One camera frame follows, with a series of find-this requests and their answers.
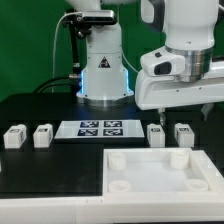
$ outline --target white box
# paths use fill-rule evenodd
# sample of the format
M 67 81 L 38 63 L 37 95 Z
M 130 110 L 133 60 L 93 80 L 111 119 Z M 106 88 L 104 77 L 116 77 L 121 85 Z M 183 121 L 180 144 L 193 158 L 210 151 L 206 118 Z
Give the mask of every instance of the white box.
M 165 133 L 161 125 L 155 125 L 155 124 L 148 125 L 147 138 L 151 148 L 165 147 Z
M 12 126 L 4 134 L 4 144 L 6 149 L 19 149 L 23 142 L 26 140 L 26 126 L 18 125 Z
M 179 147 L 194 147 L 194 132 L 188 124 L 176 124 L 174 137 Z
M 53 139 L 51 124 L 39 125 L 33 134 L 35 148 L 48 148 Z

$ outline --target black cable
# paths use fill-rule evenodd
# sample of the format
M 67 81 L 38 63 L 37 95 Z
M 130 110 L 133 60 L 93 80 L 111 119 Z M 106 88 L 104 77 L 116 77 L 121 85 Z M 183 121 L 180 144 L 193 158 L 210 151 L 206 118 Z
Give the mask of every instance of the black cable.
M 37 93 L 40 89 L 42 89 L 44 86 L 46 86 L 47 84 L 50 84 L 52 82 L 55 81 L 59 81 L 59 80 L 64 80 L 64 79 L 69 79 L 69 76 L 58 76 L 56 78 L 52 78 L 47 80 L 46 82 L 42 83 L 41 85 L 39 85 L 34 91 L 33 93 Z
M 71 87 L 71 84 L 52 84 L 52 85 L 48 85 L 48 86 L 45 86 L 39 93 L 42 93 L 44 90 L 46 90 L 48 88 L 57 87 L 57 86 L 69 86 L 69 87 Z
M 212 57 L 212 62 L 219 62 L 219 61 L 224 61 L 224 55 Z

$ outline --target white platform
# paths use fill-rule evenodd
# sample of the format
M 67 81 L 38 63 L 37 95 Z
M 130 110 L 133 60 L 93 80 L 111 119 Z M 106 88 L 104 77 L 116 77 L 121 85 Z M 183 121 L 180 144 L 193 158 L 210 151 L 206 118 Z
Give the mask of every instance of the white platform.
M 189 167 L 171 168 L 177 150 L 182 149 L 105 150 L 102 197 L 0 200 L 0 223 L 224 221 L 224 178 L 203 151 L 185 149 Z M 109 169 L 108 155 L 114 152 L 126 155 L 124 170 Z M 185 183 L 192 178 L 206 182 L 208 190 L 189 191 Z M 109 192 L 115 180 L 129 182 L 130 191 Z
M 144 138 L 139 120 L 62 121 L 55 139 Z

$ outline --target cable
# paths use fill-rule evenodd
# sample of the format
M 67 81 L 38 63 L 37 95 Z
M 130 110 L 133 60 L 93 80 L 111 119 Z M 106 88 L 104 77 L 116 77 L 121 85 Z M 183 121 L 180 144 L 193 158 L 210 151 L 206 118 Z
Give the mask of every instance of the cable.
M 137 71 L 128 61 L 128 59 L 126 58 L 123 49 L 121 48 L 121 52 L 122 52 L 122 56 L 124 58 L 124 60 L 126 61 L 126 63 L 128 64 L 128 66 L 136 73 L 139 73 L 139 71 Z
M 39 85 L 34 91 L 33 93 L 37 93 L 40 89 L 42 89 L 44 86 L 46 86 L 47 84 L 50 84 L 52 82 L 55 81 L 59 81 L 59 80 L 64 80 L 64 79 L 69 79 L 69 76 L 59 76 L 53 79 L 49 79 L 46 82 L 42 83 L 41 85 Z
M 57 51 L 57 40 L 58 40 L 58 32 L 59 32 L 59 27 L 61 25 L 61 22 L 68 16 L 73 16 L 73 15 L 79 15 L 79 12 L 71 12 L 71 13 L 67 13 L 64 16 L 62 16 L 60 18 L 60 20 L 58 21 L 58 24 L 56 26 L 55 29 L 55 34 L 54 34 L 54 47 L 53 47 L 53 68 L 52 68 L 52 78 L 55 78 L 55 73 L 56 73 L 56 51 Z
M 220 62 L 220 61 L 224 61 L 224 55 L 218 55 L 212 58 L 212 62 Z
M 219 5 L 219 9 L 221 9 L 222 11 L 224 11 L 224 7 L 222 5 Z
M 43 93 L 44 90 L 48 89 L 48 88 L 52 88 L 52 87 L 57 87 L 57 86 L 71 86 L 70 84 L 53 84 L 53 85 L 48 85 L 45 86 L 39 93 Z
M 120 24 L 120 5 L 117 6 L 117 21 L 118 23 Z M 123 48 L 121 47 L 121 53 L 122 53 L 122 56 L 125 60 L 125 62 L 128 64 L 128 66 L 136 73 L 139 73 L 132 65 L 131 63 L 128 61 L 128 59 L 126 58 L 125 54 L 124 54 L 124 51 L 123 51 Z

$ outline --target white plastic tray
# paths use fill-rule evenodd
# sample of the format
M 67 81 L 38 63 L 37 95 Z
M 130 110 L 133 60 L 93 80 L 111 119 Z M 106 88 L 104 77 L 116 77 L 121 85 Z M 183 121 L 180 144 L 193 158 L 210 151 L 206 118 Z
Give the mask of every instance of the white plastic tray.
M 0 223 L 224 221 L 223 177 L 203 151 L 184 149 L 190 154 L 189 166 L 173 168 L 171 154 L 177 150 L 182 149 L 105 150 L 101 197 L 0 200 Z M 126 166 L 121 160 L 120 167 L 126 168 L 110 170 L 110 153 L 124 153 Z M 205 182 L 208 189 L 189 190 L 189 179 Z M 128 191 L 109 190 L 109 185 L 117 180 L 128 182 Z

